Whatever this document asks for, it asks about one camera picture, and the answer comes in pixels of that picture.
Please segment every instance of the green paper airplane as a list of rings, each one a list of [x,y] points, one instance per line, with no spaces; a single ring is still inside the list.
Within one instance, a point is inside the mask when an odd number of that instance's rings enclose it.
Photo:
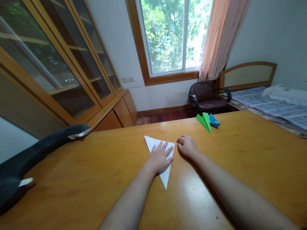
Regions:
[[[210,134],[211,133],[211,127],[210,127],[210,122],[209,122],[209,114],[207,113],[202,113],[201,117],[199,114],[197,114],[196,119],[208,130]]]

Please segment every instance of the bed sheet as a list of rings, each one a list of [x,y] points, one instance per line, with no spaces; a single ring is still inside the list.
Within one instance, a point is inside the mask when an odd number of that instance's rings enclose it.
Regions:
[[[274,100],[269,96],[264,101],[250,99],[251,95],[261,94],[266,87],[256,87],[232,92],[230,105],[238,110],[249,110],[278,126],[307,139],[307,107],[288,104],[285,101]],[[220,94],[221,99],[226,99],[227,94]]]

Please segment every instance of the glass cabinet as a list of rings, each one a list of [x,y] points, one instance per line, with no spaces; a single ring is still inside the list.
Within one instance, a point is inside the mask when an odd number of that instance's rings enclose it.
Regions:
[[[92,18],[92,14],[87,5],[87,2],[83,0],[66,1],[70,3],[80,25],[82,26],[83,30],[86,31],[86,36],[88,37],[90,44],[95,50],[95,55],[103,65],[105,73],[109,79],[109,82],[111,83],[112,89],[114,90],[115,95],[117,95],[120,91],[122,91],[122,87],[119,83],[117,74],[110,61],[103,41],[100,37],[100,33],[96,27],[95,21]]]
[[[122,91],[86,4],[73,4],[0,1],[1,64],[67,125],[86,123]]]
[[[89,44],[82,30],[79,30],[72,14],[64,0],[40,0],[65,44],[82,68],[86,78],[93,87],[93,93],[102,106],[105,106],[114,93],[111,90],[108,80],[99,65],[94,52],[89,48]]]

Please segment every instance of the pink curtain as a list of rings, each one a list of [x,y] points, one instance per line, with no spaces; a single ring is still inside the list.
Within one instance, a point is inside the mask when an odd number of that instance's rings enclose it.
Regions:
[[[241,30],[251,0],[214,0],[199,80],[215,80],[225,67],[231,49]]]

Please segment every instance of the table surface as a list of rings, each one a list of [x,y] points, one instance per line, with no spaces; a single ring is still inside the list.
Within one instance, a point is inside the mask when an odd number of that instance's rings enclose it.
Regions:
[[[176,142],[190,135],[217,164],[307,226],[307,142],[249,111],[215,116],[212,135],[195,119],[90,133],[33,167],[34,183],[0,217],[1,229],[97,229],[147,161],[144,135]],[[167,191],[153,180],[140,229],[233,229],[197,166],[174,150]]]

